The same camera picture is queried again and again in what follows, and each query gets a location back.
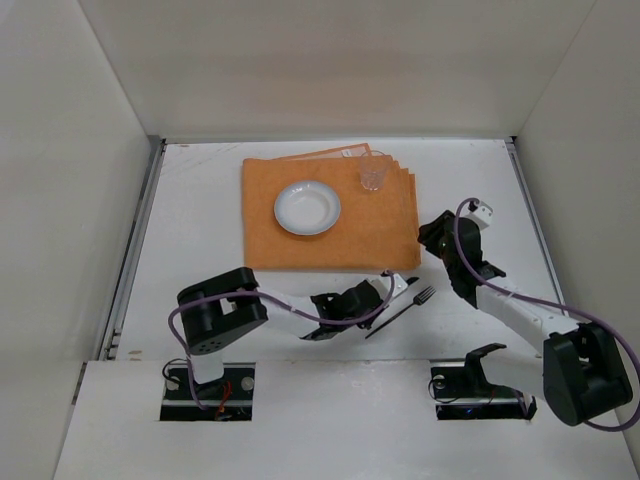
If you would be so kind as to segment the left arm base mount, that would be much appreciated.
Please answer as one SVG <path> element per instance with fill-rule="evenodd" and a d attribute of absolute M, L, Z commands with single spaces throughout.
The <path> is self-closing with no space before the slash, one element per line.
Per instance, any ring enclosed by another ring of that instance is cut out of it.
<path fill-rule="evenodd" d="M 164 392 L 159 420 L 164 422 L 248 422 L 252 420 L 255 365 L 224 365 L 221 379 L 194 383 L 199 408 L 191 395 L 186 362 L 173 359 L 162 369 Z"/>

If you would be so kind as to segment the clear plastic cup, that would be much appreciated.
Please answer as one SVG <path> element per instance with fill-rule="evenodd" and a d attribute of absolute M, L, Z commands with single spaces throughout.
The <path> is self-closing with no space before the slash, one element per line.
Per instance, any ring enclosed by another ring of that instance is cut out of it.
<path fill-rule="evenodd" d="M 378 191 L 384 184 L 390 157 L 380 151 L 364 152 L 359 158 L 360 183 L 365 190 Z"/>

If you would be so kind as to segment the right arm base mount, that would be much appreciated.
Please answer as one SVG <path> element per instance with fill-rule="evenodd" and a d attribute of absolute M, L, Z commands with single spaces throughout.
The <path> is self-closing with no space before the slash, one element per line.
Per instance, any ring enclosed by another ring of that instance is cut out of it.
<path fill-rule="evenodd" d="M 537 413 L 535 397 L 487 380 L 481 361 L 495 352 L 508 350 L 504 344 L 491 343 L 467 353 L 463 360 L 431 364 L 428 390 L 438 420 L 533 419 Z"/>

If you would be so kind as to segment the orange cloth placemat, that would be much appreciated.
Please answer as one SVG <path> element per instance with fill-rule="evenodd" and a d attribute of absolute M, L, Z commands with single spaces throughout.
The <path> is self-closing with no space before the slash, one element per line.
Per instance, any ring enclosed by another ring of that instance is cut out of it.
<path fill-rule="evenodd" d="M 244 264 L 260 270 L 412 270 L 417 242 L 415 175 L 394 160 L 379 191 L 360 184 L 357 158 L 243 161 Z M 336 224 L 318 235 L 286 231 L 274 213 L 280 192 L 298 181 L 331 187 L 341 203 Z"/>

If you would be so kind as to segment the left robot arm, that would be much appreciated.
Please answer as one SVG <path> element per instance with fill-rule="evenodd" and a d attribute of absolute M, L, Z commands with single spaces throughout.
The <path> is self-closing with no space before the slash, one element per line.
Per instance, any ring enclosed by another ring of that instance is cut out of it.
<path fill-rule="evenodd" d="M 168 326 L 196 392 L 223 378 L 222 350 L 262 326 L 302 341 L 330 340 L 352 327 L 371 328 L 407 288 L 401 275 L 385 270 L 341 293 L 296 297 L 262 288 L 252 269 L 240 267 L 182 290 Z"/>

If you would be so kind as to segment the black fork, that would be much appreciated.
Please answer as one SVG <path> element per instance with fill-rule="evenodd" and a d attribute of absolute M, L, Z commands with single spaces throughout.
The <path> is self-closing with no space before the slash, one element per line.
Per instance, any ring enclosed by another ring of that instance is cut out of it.
<path fill-rule="evenodd" d="M 396 321 L 399 317 L 405 314 L 412 307 L 418 307 L 418 306 L 424 305 L 427 301 L 429 301 L 435 295 L 435 293 L 436 293 L 436 289 L 432 286 L 429 286 L 421 290 L 419 293 L 417 293 L 413 297 L 412 301 L 408 305 L 401 308 L 398 312 L 393 314 L 389 319 L 385 320 L 382 324 L 374 328 L 370 333 L 368 333 L 365 336 L 365 339 L 371 338 L 372 336 L 376 335 L 378 332 L 380 332 L 384 328 L 388 327 L 391 323 Z"/>

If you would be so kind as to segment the white paper plate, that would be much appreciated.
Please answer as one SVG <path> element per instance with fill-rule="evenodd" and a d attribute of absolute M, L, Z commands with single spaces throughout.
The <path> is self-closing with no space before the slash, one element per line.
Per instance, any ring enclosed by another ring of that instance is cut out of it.
<path fill-rule="evenodd" d="M 330 230 L 341 215 L 341 202 L 328 185 L 300 181 L 285 187 L 274 203 L 277 223 L 298 236 L 315 236 Z"/>

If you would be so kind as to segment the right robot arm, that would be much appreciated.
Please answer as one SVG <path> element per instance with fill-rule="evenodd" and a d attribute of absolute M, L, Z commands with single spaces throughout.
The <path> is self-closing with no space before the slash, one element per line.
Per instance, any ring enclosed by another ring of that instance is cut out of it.
<path fill-rule="evenodd" d="M 456 295 L 514 331 L 534 354 L 490 343 L 459 366 L 434 367 L 432 391 L 444 403 L 481 398 L 509 388 L 546 402 L 564 424 L 592 426 L 594 418 L 630 403 L 633 389 L 620 353 L 628 343 L 590 314 L 517 292 L 507 274 L 486 261 L 478 213 L 445 211 L 420 226 L 418 241 L 445 267 Z"/>

